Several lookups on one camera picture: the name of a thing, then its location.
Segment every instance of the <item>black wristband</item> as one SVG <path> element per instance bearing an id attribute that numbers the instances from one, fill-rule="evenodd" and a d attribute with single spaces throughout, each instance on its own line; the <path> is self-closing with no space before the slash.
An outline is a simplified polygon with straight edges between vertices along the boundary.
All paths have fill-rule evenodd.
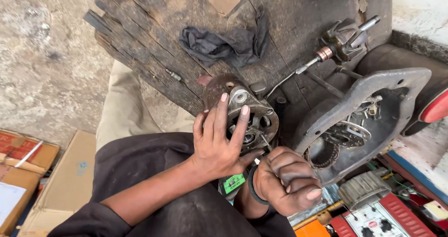
<path id="1" fill-rule="evenodd" d="M 255 165 L 252 167 L 252 169 L 249 172 L 249 175 L 247 176 L 247 184 L 249 185 L 249 191 L 250 194 L 252 195 L 252 197 L 254 197 L 254 199 L 263 205 L 269 205 L 269 202 L 266 200 L 262 200 L 256 193 L 254 190 L 254 183 L 253 183 L 253 179 L 254 179 L 254 172 L 255 170 L 258 168 L 258 165 Z"/>

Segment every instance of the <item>fingernail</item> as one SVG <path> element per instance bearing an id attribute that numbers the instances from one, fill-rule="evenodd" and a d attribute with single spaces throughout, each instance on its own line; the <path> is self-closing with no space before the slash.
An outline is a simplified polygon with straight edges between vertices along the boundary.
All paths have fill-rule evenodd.
<path id="1" fill-rule="evenodd" d="M 227 93 L 223 93 L 223 95 L 221 95 L 221 101 L 225 102 L 227 100 L 228 94 Z"/>
<path id="2" fill-rule="evenodd" d="M 249 113 L 249 106 L 244 105 L 243 108 L 241 108 L 241 114 L 246 115 Z"/>
<path id="3" fill-rule="evenodd" d="M 319 197 L 322 194 L 322 189 L 314 189 L 311 190 L 307 195 L 306 198 L 308 200 L 315 200 L 317 197 Z"/>

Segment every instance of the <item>white wall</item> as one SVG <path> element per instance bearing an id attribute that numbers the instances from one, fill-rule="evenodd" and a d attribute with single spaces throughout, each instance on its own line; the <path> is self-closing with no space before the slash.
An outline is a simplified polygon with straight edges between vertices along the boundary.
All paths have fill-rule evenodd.
<path id="1" fill-rule="evenodd" d="M 448 46 L 448 0 L 392 0 L 392 28 Z"/>

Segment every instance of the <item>cardboard box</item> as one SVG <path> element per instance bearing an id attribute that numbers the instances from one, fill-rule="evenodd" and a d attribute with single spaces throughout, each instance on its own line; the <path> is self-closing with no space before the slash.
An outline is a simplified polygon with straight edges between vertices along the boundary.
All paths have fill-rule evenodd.
<path id="1" fill-rule="evenodd" d="M 39 145 L 40 141 L 34 137 L 0 129 L 0 163 L 44 175 L 58 154 L 59 146 L 50 143 Z M 20 160 L 35 147 L 34 153 L 20 164 Z"/>
<path id="2" fill-rule="evenodd" d="M 0 164 L 0 236 L 8 236 L 39 183 L 40 175 Z"/>
<path id="3" fill-rule="evenodd" d="M 95 135 L 78 130 L 42 194 L 20 228 L 19 237 L 43 237 L 64 222 L 92 195 Z"/>

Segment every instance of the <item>hand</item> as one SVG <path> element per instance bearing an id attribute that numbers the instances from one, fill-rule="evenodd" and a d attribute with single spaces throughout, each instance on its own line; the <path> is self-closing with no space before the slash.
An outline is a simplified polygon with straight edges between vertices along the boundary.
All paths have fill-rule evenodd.
<path id="1" fill-rule="evenodd" d="M 286 147 L 277 147 L 262 158 L 253 184 L 255 193 L 283 216 L 305 211 L 321 201 L 322 187 L 310 164 Z"/>
<path id="2" fill-rule="evenodd" d="M 228 94 L 224 93 L 217 108 L 198 114 L 193 124 L 194 154 L 191 160 L 197 168 L 206 172 L 210 180 L 243 173 L 264 152 L 262 149 L 254 150 L 240 157 L 250 108 L 247 105 L 241 108 L 232 138 L 228 140 L 227 107 Z"/>

